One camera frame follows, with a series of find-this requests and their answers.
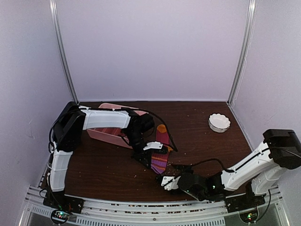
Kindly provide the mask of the maroon orange purple striped sock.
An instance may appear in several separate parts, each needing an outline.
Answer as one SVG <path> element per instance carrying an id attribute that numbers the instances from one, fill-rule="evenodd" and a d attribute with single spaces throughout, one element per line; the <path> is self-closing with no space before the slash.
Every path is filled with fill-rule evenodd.
<path id="1" fill-rule="evenodd" d="M 156 141 L 162 144 L 161 150 L 155 150 L 151 155 L 151 169 L 156 174 L 165 172 L 168 165 L 168 158 L 173 149 L 170 147 L 169 134 L 164 124 L 160 124 L 156 129 Z"/>

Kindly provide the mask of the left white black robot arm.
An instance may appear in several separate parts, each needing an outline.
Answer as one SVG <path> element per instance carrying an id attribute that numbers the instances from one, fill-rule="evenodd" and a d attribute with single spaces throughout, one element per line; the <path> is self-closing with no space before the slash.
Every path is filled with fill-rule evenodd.
<path id="1" fill-rule="evenodd" d="M 151 167 L 153 153 L 167 153 L 168 148 L 177 151 L 171 134 L 167 143 L 145 142 L 143 133 L 154 127 L 154 118 L 164 120 L 157 114 L 139 108 L 92 108 L 68 102 L 58 118 L 54 121 L 48 135 L 50 158 L 47 175 L 44 204 L 63 209 L 71 204 L 65 196 L 65 176 L 73 152 L 78 148 L 84 130 L 97 128 L 118 128 L 128 138 L 128 145 L 134 153 L 132 158 L 146 168 Z"/>

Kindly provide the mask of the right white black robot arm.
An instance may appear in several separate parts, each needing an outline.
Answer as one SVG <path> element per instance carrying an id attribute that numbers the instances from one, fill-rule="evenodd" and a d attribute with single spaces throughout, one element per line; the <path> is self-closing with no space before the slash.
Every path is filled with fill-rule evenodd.
<path id="1" fill-rule="evenodd" d="M 283 173 L 301 166 L 301 142 L 294 130 L 269 129 L 263 137 L 251 154 L 211 177 L 182 172 L 176 188 L 198 201 L 221 201 L 250 181 L 251 190 L 241 197 L 241 204 L 252 207 Z"/>

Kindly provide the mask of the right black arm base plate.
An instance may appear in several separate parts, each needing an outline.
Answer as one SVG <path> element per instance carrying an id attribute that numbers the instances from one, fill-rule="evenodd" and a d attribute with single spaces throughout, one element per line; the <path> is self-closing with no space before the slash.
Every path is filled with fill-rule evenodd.
<path id="1" fill-rule="evenodd" d="M 244 194 L 226 198 L 225 200 L 228 213 L 252 209 L 263 204 L 265 204 L 265 195 L 252 196 Z"/>

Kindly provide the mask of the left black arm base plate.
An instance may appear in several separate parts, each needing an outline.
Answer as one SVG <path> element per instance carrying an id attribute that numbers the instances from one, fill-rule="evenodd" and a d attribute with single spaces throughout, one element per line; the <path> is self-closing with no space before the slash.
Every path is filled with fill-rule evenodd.
<path id="1" fill-rule="evenodd" d="M 64 196 L 62 200 L 55 199 L 53 196 L 44 198 L 43 205 L 64 210 L 69 213 L 80 214 L 84 205 L 84 200 L 70 196 Z"/>

